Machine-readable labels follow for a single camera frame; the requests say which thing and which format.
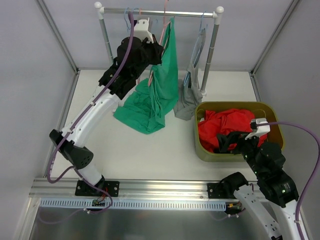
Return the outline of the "black tank top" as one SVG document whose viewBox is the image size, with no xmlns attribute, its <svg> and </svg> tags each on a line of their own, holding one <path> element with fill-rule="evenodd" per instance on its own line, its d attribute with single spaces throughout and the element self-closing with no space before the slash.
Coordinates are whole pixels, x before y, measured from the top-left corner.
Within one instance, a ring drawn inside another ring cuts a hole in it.
<svg viewBox="0 0 320 240">
<path fill-rule="evenodd" d="M 229 154 L 236 147 L 242 132 L 233 131 L 228 135 L 217 134 L 218 152 L 220 154 Z"/>
</svg>

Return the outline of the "light blue wire hanger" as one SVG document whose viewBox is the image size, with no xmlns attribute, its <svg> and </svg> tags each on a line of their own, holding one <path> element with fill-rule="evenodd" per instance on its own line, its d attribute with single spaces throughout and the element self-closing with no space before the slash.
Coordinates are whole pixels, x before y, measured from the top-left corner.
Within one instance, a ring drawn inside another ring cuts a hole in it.
<svg viewBox="0 0 320 240">
<path fill-rule="evenodd" d="M 131 30 L 131 17 L 132 17 L 132 9 L 126 7 L 123 13 L 123 18 L 125 21 L 127 32 Z"/>
</svg>

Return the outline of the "red tank top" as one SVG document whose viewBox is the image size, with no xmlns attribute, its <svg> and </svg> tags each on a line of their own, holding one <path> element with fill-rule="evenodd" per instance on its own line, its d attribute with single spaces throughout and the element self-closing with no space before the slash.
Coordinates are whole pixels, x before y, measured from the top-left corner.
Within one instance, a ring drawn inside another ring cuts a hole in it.
<svg viewBox="0 0 320 240">
<path fill-rule="evenodd" d="M 219 139 L 226 140 L 232 132 L 252 132 L 250 123 L 254 118 L 254 113 L 247 109 L 206 110 L 204 120 L 197 124 L 199 142 L 208 152 L 220 154 Z"/>
</svg>

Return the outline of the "green tank top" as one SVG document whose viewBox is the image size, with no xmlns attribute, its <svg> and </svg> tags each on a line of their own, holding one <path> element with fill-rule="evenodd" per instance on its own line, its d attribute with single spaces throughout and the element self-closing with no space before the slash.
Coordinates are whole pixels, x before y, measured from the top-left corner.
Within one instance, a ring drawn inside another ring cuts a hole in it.
<svg viewBox="0 0 320 240">
<path fill-rule="evenodd" d="M 165 116 L 174 108 L 179 98 L 173 17 L 166 26 L 162 43 L 165 45 L 162 64 L 151 67 L 152 81 L 149 82 L 148 78 L 142 80 L 113 114 L 121 123 L 146 135 L 166 126 Z"/>
</svg>

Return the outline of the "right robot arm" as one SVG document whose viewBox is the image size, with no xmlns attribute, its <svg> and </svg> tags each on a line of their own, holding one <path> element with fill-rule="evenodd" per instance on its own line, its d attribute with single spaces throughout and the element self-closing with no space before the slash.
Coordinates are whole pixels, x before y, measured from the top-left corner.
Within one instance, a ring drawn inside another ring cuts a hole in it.
<svg viewBox="0 0 320 240">
<path fill-rule="evenodd" d="M 240 201 L 253 220 L 259 224 L 270 240 L 307 240 L 309 237 L 297 211 L 300 199 L 296 184 L 285 173 L 285 157 L 278 144 L 260 143 L 253 133 L 231 132 L 218 135 L 219 151 L 226 153 L 230 145 L 235 145 L 231 154 L 240 154 L 257 178 L 260 192 L 268 200 L 275 217 L 266 210 L 254 194 L 246 178 L 239 172 L 225 177 L 222 181 L 223 193 L 228 198 Z"/>
</svg>

